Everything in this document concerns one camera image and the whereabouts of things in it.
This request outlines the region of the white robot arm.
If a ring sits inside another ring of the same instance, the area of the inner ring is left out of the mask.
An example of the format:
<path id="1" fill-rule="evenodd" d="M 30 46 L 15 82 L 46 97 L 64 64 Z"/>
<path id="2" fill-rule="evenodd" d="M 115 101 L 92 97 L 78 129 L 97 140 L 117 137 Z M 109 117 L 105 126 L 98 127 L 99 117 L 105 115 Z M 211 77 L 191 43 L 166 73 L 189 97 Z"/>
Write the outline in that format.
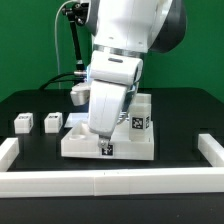
<path id="1" fill-rule="evenodd" d="M 106 148 L 125 96 L 139 82 L 142 56 L 168 52 L 184 38 L 183 0 L 90 0 L 87 27 L 94 35 L 88 126 Z"/>

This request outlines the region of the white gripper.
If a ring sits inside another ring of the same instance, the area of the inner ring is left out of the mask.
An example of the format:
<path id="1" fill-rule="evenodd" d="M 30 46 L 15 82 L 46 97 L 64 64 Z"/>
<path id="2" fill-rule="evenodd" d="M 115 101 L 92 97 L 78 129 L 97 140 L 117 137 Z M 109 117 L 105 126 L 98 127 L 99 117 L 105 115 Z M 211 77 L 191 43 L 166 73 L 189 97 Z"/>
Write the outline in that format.
<path id="1" fill-rule="evenodd" d="M 127 87 L 94 80 L 91 84 L 88 126 L 100 135 L 98 147 L 107 149 L 117 124 Z"/>

